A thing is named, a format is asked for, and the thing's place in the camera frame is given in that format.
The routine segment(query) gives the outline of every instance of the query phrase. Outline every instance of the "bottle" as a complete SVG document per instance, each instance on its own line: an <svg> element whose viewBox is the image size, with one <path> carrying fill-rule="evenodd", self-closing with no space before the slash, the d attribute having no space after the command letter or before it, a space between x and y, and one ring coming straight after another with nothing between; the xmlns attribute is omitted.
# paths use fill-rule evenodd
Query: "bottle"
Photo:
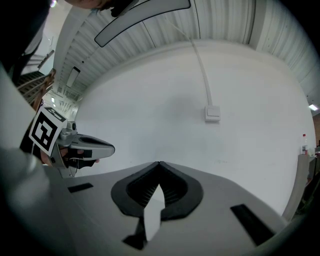
<svg viewBox="0 0 320 256"><path fill-rule="evenodd" d="M303 135L303 140L302 140L302 154L308 155L308 143L307 143L307 136L305 134Z"/></svg>

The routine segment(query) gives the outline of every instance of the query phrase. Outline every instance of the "black rectangular opening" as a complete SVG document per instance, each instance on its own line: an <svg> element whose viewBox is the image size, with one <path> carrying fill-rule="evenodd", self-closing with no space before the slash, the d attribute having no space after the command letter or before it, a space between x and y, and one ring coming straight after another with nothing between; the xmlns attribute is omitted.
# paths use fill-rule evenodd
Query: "black rectangular opening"
<svg viewBox="0 0 320 256"><path fill-rule="evenodd" d="M257 246L273 237L274 233L244 204L230 209Z"/></svg>
<svg viewBox="0 0 320 256"><path fill-rule="evenodd" d="M76 186L69 186L68 187L68 190L70 193L74 193L74 192L78 192L78 191L81 191L81 190L86 190L86 189L90 189L90 188L93 188L94 186L90 183L84 183L84 184L81 184L81 185L76 185Z"/></svg>

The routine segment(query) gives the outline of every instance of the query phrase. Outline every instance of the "electrical box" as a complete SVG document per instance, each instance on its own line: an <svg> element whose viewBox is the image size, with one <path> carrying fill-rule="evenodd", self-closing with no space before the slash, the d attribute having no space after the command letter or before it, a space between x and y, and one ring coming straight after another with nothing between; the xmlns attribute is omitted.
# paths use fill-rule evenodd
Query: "electrical box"
<svg viewBox="0 0 320 256"><path fill-rule="evenodd" d="M207 105L204 108L206 122L219 122L221 120L220 107Z"/></svg>

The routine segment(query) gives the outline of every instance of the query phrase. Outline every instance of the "ceiling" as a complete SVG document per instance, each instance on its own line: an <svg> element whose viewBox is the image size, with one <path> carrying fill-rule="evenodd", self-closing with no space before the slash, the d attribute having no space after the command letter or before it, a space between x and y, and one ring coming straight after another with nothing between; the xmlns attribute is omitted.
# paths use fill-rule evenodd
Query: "ceiling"
<svg viewBox="0 0 320 256"><path fill-rule="evenodd" d="M54 90L73 101L101 75L153 48L188 39L227 40L272 54L292 70L310 104L320 103L318 55L295 18L276 1L191 0L191 8L151 17L119 34L101 48L94 38L114 18L109 10L91 12L73 7L62 27L53 67ZM72 68L81 70L71 88Z"/></svg>

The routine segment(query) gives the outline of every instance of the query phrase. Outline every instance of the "black slot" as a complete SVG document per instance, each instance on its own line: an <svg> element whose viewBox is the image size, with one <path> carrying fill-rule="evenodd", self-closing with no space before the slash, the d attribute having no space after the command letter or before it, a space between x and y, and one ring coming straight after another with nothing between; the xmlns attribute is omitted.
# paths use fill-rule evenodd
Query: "black slot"
<svg viewBox="0 0 320 256"><path fill-rule="evenodd" d="M84 184L81 184L81 185L76 185L76 186L69 186L68 187L68 190L70 193L74 193L74 192L78 192L78 191L81 191L81 190L86 190L86 189L90 189L90 188L93 188L94 186L90 183L84 183Z"/></svg>
<svg viewBox="0 0 320 256"><path fill-rule="evenodd" d="M138 250L142 250L147 245L148 241L146 237L144 218L139 218L135 234L128 235L123 242Z"/></svg>
<svg viewBox="0 0 320 256"><path fill-rule="evenodd" d="M230 209L257 246L274 236L274 233L244 204L232 206Z"/></svg>
<svg viewBox="0 0 320 256"><path fill-rule="evenodd" d="M114 147L109 143L105 143L102 142L100 140L96 140L94 138L89 138L89 137L80 137L79 141L83 142L83 143L89 143L89 144L96 144L96 145L104 145L104 146L110 146L110 147Z"/></svg>

